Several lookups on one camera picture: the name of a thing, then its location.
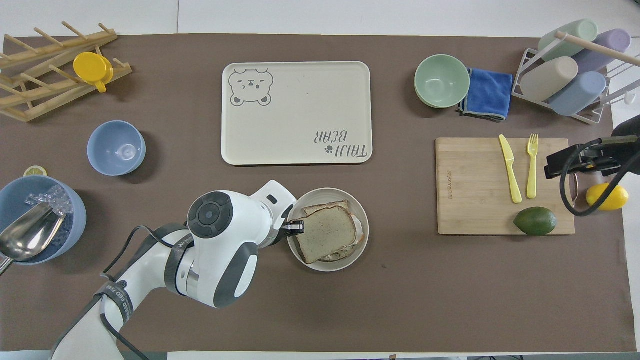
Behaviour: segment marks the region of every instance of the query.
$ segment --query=avocado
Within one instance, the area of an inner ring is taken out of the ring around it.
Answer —
[[[519,212],[513,223],[527,235],[543,236],[556,228],[558,220],[551,210],[536,206]]]

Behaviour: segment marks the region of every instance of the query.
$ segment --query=lemon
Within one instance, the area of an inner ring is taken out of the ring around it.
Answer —
[[[558,220],[551,210],[536,206],[519,212],[513,223],[527,235],[543,236],[556,228]]]
[[[47,176],[47,171],[44,169],[44,167],[40,167],[38,165],[33,165],[32,167],[29,167],[25,172],[23,176],[29,176],[29,175],[43,175],[43,176]]]
[[[589,206],[595,204],[596,201],[602,196],[604,190],[609,186],[609,183],[594,185],[587,190],[587,203]],[[629,193],[620,185],[617,185],[607,200],[598,208],[602,211],[612,211],[621,209],[629,200]]]

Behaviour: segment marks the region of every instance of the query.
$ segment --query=bear drawing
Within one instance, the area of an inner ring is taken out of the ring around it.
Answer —
[[[268,70],[259,72],[257,69],[246,69],[245,71],[234,73],[229,76],[231,86],[231,103],[240,106],[245,102],[257,102],[262,106],[267,106],[271,102],[269,90],[273,85],[273,76]]]

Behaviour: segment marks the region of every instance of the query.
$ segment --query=folded cloth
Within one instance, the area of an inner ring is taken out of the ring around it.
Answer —
[[[462,115],[474,115],[495,122],[507,119],[513,75],[471,68],[468,71],[469,93],[458,107]]]

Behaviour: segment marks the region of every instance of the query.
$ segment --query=white plate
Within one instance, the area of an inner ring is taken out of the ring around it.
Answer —
[[[369,219],[367,218],[367,213],[364,211],[364,208],[356,200],[356,198],[354,198],[347,192],[343,192],[342,190],[334,188],[322,188],[306,193],[300,199],[298,199],[296,205],[293,207],[293,209],[291,209],[288,220],[291,221],[305,217],[303,208],[306,208],[307,206],[322,205],[329,202],[342,200],[347,200],[349,202],[349,212],[354,214],[362,223],[362,232],[364,233],[364,239],[358,245],[356,245],[357,248],[354,253],[344,259],[331,262],[316,261],[315,263],[307,264],[302,258],[302,255],[298,252],[296,240],[293,237],[287,238],[289,247],[291,248],[291,252],[293,252],[293,254],[296,256],[296,259],[298,259],[305,266],[322,272],[333,272],[342,270],[347,266],[353,264],[360,257],[360,255],[362,255],[364,249],[367,247],[367,242],[369,242]]]
[[[231,165],[367,161],[373,151],[369,68],[360,61],[227,66],[221,147]]]

